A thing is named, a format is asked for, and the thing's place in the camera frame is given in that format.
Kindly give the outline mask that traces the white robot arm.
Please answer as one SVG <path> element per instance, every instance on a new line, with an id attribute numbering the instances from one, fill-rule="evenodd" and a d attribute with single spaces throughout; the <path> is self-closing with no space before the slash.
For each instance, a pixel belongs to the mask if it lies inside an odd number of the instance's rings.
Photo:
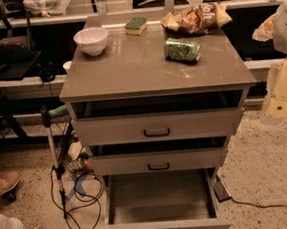
<path id="1" fill-rule="evenodd" d="M 269 68 L 267 94 L 262 105 L 262 121 L 277 125 L 287 117 L 287 0 L 254 31 L 252 39 L 262 42 L 271 39 L 274 49 L 286 55 L 283 63 Z"/>

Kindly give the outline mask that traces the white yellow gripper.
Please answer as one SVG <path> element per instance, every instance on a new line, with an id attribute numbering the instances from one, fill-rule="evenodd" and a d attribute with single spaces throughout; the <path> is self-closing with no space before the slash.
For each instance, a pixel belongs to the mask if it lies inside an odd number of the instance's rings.
<path id="1" fill-rule="evenodd" d="M 287 117 L 287 57 L 283 63 L 273 64 L 267 75 L 267 95 L 262 105 L 261 121 L 278 125 Z"/>

